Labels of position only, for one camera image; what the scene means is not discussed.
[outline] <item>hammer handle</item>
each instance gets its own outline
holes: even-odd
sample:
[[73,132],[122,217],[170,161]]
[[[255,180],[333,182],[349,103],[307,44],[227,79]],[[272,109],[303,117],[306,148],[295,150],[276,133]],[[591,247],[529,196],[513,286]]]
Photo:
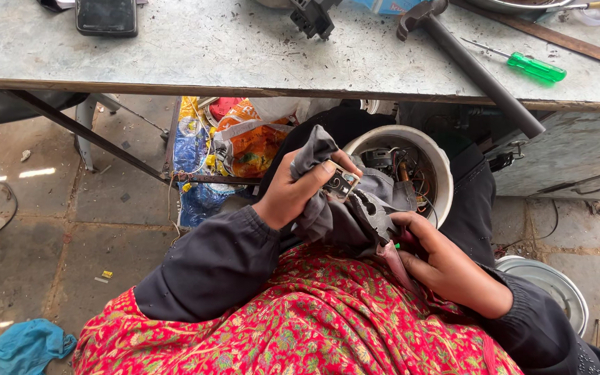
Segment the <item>hammer handle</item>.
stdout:
[[543,125],[464,48],[462,43],[437,20],[434,14],[429,15],[422,28],[437,41],[448,56],[466,72],[476,86],[495,102],[504,115],[513,121],[527,138],[531,139],[545,132]]

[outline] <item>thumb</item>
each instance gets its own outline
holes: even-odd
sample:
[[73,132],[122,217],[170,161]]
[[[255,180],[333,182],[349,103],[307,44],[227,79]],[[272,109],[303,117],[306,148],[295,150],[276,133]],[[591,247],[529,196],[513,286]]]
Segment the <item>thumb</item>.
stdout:
[[432,285],[431,281],[435,278],[435,275],[438,272],[436,268],[430,266],[423,260],[414,257],[406,251],[398,250],[397,253],[399,254],[399,259],[402,260],[402,264],[407,272],[418,279],[418,281],[421,283],[427,286]]
[[335,174],[337,166],[332,161],[317,164],[293,184],[298,196],[308,200]]

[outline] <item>floral pattern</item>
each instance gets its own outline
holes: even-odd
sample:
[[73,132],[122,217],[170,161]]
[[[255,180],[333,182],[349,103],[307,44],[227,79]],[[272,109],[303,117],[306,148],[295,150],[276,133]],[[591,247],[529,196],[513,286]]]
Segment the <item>floral pattern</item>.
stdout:
[[376,258],[305,245],[262,293],[202,323],[146,318],[133,288],[83,328],[76,374],[521,375],[460,307],[404,289]]

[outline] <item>gray metal table top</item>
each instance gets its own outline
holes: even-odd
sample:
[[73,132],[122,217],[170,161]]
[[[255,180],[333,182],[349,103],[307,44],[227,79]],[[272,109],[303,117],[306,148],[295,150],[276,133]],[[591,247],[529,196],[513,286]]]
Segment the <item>gray metal table top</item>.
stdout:
[[[0,1],[0,88],[483,100],[423,31],[403,43],[395,36],[398,17],[349,1],[330,14],[335,30],[329,41],[308,40],[288,10],[254,0],[150,0],[138,9],[136,38],[106,39],[80,35],[73,10],[56,14],[35,0]],[[562,82],[542,85],[509,69],[503,57],[467,47],[525,103],[576,108],[600,102],[599,61],[456,6],[439,17],[457,37],[521,51],[569,72]],[[600,46],[600,27],[570,14],[541,24]]]

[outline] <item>hammer head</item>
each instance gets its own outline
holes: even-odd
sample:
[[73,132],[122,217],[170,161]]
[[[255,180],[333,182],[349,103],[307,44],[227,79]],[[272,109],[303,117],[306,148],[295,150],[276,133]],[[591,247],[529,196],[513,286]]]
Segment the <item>hammer head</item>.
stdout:
[[397,37],[401,41],[407,40],[409,32],[417,27],[421,27],[429,15],[441,14],[447,7],[448,0],[421,1],[402,16],[402,20],[399,21],[397,28]]

